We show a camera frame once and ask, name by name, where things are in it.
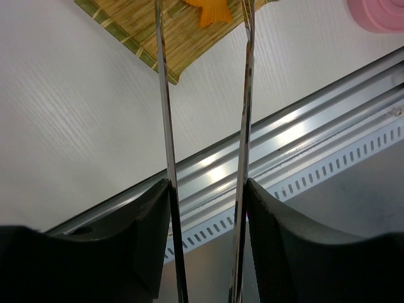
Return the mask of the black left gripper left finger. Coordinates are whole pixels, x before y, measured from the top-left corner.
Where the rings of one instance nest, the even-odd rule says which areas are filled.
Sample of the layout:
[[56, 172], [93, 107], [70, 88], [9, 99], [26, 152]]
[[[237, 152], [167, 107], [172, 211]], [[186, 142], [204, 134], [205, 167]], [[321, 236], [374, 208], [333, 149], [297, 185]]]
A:
[[2, 302], [152, 302], [170, 221], [169, 183], [68, 235], [1, 227]]

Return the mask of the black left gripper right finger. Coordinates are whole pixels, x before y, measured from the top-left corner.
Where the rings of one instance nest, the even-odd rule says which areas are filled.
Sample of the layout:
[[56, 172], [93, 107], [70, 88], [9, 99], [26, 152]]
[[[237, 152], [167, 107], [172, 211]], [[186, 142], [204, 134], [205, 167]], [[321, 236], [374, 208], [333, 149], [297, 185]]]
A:
[[371, 238], [319, 223], [249, 179], [245, 189], [261, 302], [402, 302], [403, 234]]

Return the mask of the orange fish cookie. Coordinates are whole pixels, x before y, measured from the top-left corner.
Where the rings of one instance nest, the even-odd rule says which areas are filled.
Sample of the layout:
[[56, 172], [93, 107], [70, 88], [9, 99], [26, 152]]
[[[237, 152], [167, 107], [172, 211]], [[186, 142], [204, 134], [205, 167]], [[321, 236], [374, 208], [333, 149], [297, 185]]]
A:
[[199, 19], [201, 28], [218, 22], [231, 23], [233, 21], [227, 0], [184, 0], [184, 2], [201, 8]]

